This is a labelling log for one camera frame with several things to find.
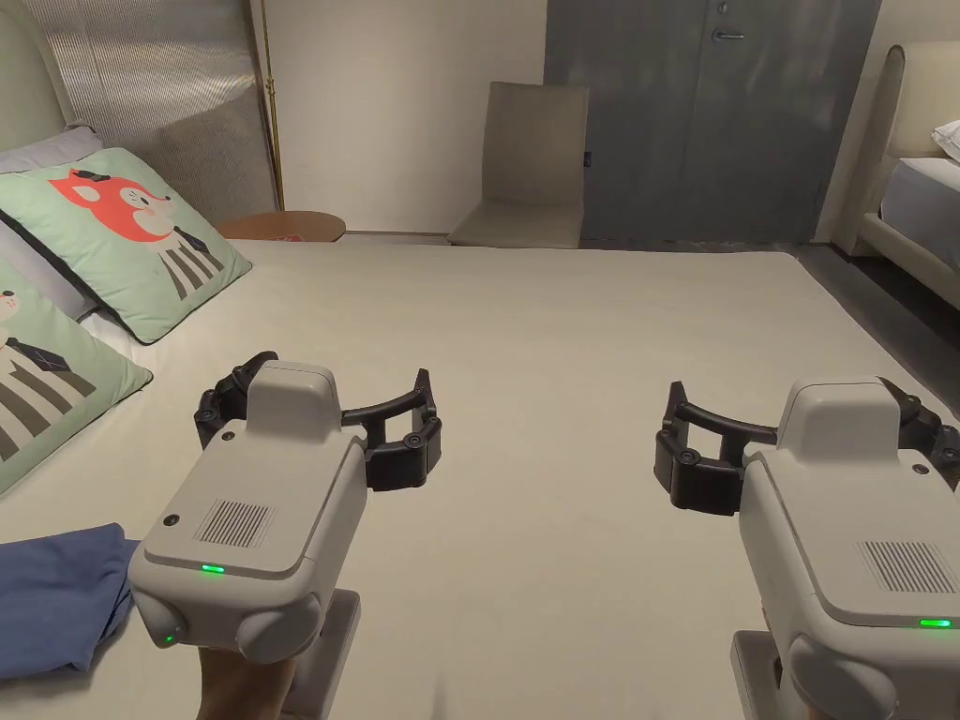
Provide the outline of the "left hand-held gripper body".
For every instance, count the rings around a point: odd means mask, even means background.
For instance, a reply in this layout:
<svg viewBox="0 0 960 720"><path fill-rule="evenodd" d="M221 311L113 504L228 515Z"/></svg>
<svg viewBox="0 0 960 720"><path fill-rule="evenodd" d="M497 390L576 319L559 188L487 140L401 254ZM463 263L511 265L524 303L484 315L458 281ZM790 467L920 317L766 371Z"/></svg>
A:
<svg viewBox="0 0 960 720"><path fill-rule="evenodd" d="M365 443L333 372L270 361L131 560L152 642L293 659L288 710L328 710L361 615L338 576L368 498Z"/></svg>

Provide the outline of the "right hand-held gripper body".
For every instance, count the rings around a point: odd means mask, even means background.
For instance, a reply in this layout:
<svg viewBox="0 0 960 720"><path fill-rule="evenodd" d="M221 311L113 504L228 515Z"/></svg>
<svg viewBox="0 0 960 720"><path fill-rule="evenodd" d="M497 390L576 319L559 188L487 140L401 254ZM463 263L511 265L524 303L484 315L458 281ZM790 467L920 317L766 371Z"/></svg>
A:
<svg viewBox="0 0 960 720"><path fill-rule="evenodd" d="M730 648L748 719L959 715L959 504L876 377L798 381L749 444L739 528L767 629Z"/></svg>

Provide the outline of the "person's left hand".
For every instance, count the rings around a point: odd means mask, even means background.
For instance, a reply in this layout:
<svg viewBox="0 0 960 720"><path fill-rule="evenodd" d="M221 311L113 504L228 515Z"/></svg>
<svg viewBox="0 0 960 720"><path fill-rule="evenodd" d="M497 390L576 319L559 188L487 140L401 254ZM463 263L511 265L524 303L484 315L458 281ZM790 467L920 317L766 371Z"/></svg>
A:
<svg viewBox="0 0 960 720"><path fill-rule="evenodd" d="M296 657L270 665L239 653L199 649L199 719L279 719L296 671Z"/></svg>

